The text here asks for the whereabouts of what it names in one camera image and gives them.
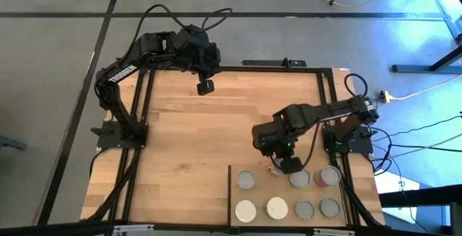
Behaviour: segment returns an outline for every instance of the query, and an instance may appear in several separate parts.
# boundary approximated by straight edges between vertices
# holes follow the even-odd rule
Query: wooden board
[[[310,162],[306,168],[311,176],[314,175],[315,170],[318,168],[321,169],[328,165],[328,159],[323,159],[321,154],[327,156],[324,151],[316,150],[312,158],[315,161]],[[243,190],[237,185],[237,174],[243,170],[249,170],[253,173],[255,185],[250,190]],[[294,188],[289,183],[288,175],[273,176],[266,169],[256,165],[233,165],[231,171],[231,226],[337,227],[346,225],[343,209],[337,217],[329,219],[325,218],[318,208],[319,202],[324,198],[332,198],[341,205],[340,188],[338,186],[320,188],[312,179],[305,188]],[[287,216],[280,220],[270,219],[263,212],[265,202],[276,196],[283,198],[289,207]],[[256,218],[252,222],[243,223],[235,216],[235,206],[242,200],[251,201],[257,208]],[[315,209],[313,218],[299,219],[297,217],[295,205],[298,201],[309,201],[313,205]]]
[[[335,70],[336,75],[339,73],[346,72]],[[320,104],[315,74],[225,71],[213,80],[215,92],[201,97],[196,93],[197,76],[156,71],[149,136],[141,152],[131,222],[227,224],[227,166],[250,165],[263,170],[269,164],[252,146],[252,126],[271,121],[271,115],[288,104]],[[336,82],[342,83],[337,87],[339,99],[348,97],[343,78],[336,78]],[[130,105],[136,75],[120,86],[123,103]],[[307,149],[312,137],[313,131],[308,131],[297,149]],[[312,163],[326,161],[326,155],[321,154],[321,138],[318,143]],[[304,158],[308,151],[297,153]],[[120,154],[119,149],[111,149],[95,161],[82,218],[91,215],[110,193]],[[358,193],[359,197],[365,197],[366,207],[380,206],[376,190],[370,190],[375,184],[369,162],[358,158],[351,164],[355,188],[359,178],[363,195]],[[374,215],[381,217],[380,207]]]

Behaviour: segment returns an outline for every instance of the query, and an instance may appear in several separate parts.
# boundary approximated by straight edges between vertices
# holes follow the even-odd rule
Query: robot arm
[[[130,115],[121,101],[118,83],[138,69],[174,68],[198,74],[197,92],[206,95],[214,91],[209,80],[220,72],[220,52],[209,42],[205,31],[189,25],[174,32],[146,33],[136,40],[128,54],[96,74],[95,92],[100,106],[110,110],[120,124],[120,139],[134,140],[139,135],[136,116]],[[101,136],[104,130],[92,129]]]
[[[252,128],[253,146],[263,156],[282,159],[282,172],[298,172],[304,168],[298,157],[292,157],[298,137],[317,123],[341,117],[347,118],[334,126],[337,141],[347,139],[361,124],[374,123],[378,114],[369,99],[360,96],[327,105],[289,105],[273,114],[272,122]]]

